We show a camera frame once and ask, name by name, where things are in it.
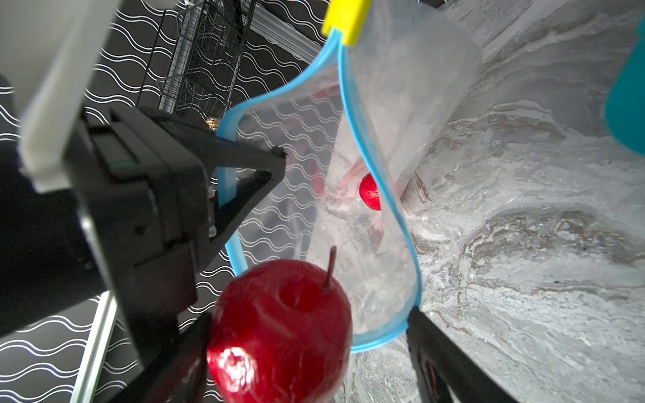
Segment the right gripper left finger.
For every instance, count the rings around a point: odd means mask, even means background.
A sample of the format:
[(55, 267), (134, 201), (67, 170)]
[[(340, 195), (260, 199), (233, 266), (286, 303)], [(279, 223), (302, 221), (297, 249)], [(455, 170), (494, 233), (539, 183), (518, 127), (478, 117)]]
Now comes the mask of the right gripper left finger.
[(201, 315), (111, 401), (201, 402), (207, 386), (211, 325), (211, 314)]

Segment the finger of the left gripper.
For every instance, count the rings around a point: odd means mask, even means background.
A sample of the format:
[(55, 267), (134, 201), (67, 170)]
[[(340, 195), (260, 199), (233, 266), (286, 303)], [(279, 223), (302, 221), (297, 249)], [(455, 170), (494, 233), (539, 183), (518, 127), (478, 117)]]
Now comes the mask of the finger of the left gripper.
[(263, 149), (256, 144), (217, 136), (205, 123), (197, 123), (153, 110), (152, 120), (196, 156), (207, 179), (215, 179), (209, 225), (216, 234), (209, 248), (221, 250), (251, 211), (284, 179), (287, 152), (276, 146)]

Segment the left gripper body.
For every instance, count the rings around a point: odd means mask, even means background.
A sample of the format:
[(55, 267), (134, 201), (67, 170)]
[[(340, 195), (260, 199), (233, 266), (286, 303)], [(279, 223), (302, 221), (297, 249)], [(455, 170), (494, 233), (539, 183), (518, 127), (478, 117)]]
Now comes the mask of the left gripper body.
[(106, 125), (82, 106), (63, 167), (70, 186), (40, 193), (18, 150), (1, 173), (1, 333), (111, 292), (139, 357), (184, 333), (208, 265), (212, 197), (203, 163), (151, 118), (118, 107)]

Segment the clear zip top bag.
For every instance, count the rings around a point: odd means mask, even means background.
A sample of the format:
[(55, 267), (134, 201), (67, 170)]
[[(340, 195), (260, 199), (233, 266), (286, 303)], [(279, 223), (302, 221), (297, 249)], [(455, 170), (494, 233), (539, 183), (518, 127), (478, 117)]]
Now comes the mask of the clear zip top bag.
[[(480, 48), (437, 2), (333, 1), (326, 43), (287, 85), (233, 107), (219, 137), (287, 152), (284, 179), (226, 244), (233, 273), (325, 265), (349, 297), (354, 353), (405, 332), (422, 271), (401, 195), (479, 70)], [(368, 173), (381, 211), (359, 197)]]

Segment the dark red apple toy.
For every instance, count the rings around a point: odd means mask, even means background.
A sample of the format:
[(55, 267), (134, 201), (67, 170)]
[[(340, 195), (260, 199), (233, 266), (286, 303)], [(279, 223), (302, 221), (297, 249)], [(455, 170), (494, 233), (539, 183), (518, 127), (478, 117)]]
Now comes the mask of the dark red apple toy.
[(373, 211), (381, 211), (380, 193), (376, 181), (370, 173), (359, 184), (359, 197)]

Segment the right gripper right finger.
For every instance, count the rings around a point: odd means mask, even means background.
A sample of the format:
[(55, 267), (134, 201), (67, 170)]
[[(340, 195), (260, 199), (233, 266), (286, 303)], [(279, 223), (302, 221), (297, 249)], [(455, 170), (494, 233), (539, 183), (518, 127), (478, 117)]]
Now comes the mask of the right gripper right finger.
[(517, 403), (418, 307), (408, 317), (406, 339), (423, 402)]

